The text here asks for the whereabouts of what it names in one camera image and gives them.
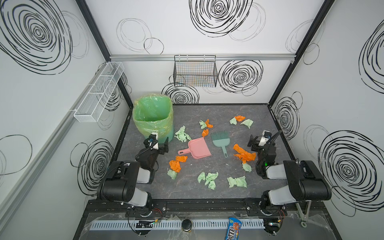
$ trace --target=dustpan handle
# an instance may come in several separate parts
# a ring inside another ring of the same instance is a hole
[[[177,153],[179,155],[183,155],[183,154],[190,153],[190,152],[191,152],[191,150],[189,148],[187,148],[187,149],[180,150]]]
[[[223,149],[224,157],[228,157],[227,150],[225,149],[225,147],[222,146],[221,149]]]

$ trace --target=pink dustpan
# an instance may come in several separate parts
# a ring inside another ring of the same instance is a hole
[[[179,155],[191,153],[194,159],[200,159],[212,155],[203,137],[192,139],[188,142],[188,148],[180,150],[178,153]]]

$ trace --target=crumpled paper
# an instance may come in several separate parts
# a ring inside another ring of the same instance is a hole
[[[235,180],[236,180],[236,185],[238,187],[247,187],[247,182],[245,181],[245,176],[237,177],[237,178],[235,178]]]
[[[241,122],[241,121],[243,121],[243,120],[245,119],[245,117],[243,117],[243,116],[241,116],[241,115],[236,116],[235,118],[236,118],[236,120],[239,121],[239,122]]]
[[[236,118],[232,118],[231,120],[229,120],[229,123],[237,125]]]
[[[205,180],[205,172],[201,172],[199,176],[197,176],[197,181],[200,183],[201,180]]]
[[[234,185],[236,185],[236,180],[233,179],[232,177],[227,177],[227,180],[229,183],[229,187],[233,187]]]
[[[209,124],[209,119],[205,121],[205,124],[207,125],[208,128],[213,128],[214,126],[212,124]]]
[[[180,172],[180,170],[181,170],[179,161],[171,160],[171,161],[169,161],[169,166],[175,172]]]
[[[245,120],[244,122],[242,122],[240,124],[244,124],[245,126],[247,126],[250,129],[252,123],[253,123],[253,121],[251,119],[247,119],[247,120]]]
[[[177,176],[177,172],[169,169],[168,172],[167,172],[167,175],[170,176],[172,178],[172,180],[175,180],[175,178]]]
[[[209,185],[208,185],[208,188],[209,189],[212,189],[212,190],[215,190],[215,187],[216,187],[216,183],[214,180],[210,181],[209,182]]]
[[[187,158],[188,158],[188,156],[176,156],[176,161],[186,162]]]
[[[182,126],[177,132],[175,132],[175,137],[182,142],[186,142],[187,139],[192,140],[191,137],[185,133],[185,126]]]
[[[252,167],[248,163],[243,163],[243,169],[246,170],[247,172],[252,171]]]
[[[207,124],[203,122],[203,120],[200,120],[199,124],[201,125],[201,129],[204,129],[207,127]]]
[[[205,129],[205,130],[203,131],[203,133],[201,134],[201,136],[205,137],[205,136],[208,135],[208,133],[209,133],[209,130],[208,130],[208,129]]]
[[[245,181],[245,176],[237,177],[237,178],[228,177],[227,180],[229,183],[229,187],[233,187],[235,185],[238,187],[247,187],[247,182]]]
[[[249,153],[246,150],[239,147],[238,144],[235,144],[233,146],[233,149],[236,150],[239,154],[234,154],[235,157],[238,157],[243,163],[246,163],[247,161],[254,161],[256,158],[256,153]]]
[[[216,172],[216,173],[209,172],[207,174],[207,177],[205,178],[205,184],[204,185],[207,185],[210,181],[215,180],[217,178],[217,176],[218,176],[218,172]]]

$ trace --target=brush bristles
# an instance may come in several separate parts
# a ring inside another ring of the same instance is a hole
[[[220,140],[220,139],[227,139],[229,138],[229,132],[222,131],[222,132],[214,132],[211,135],[212,140]]]

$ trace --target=green brush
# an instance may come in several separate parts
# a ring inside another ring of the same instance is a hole
[[[223,149],[224,157],[228,157],[225,146],[228,146],[230,142],[229,132],[227,131],[214,132],[211,134],[211,138],[216,147],[221,147],[221,149]]]

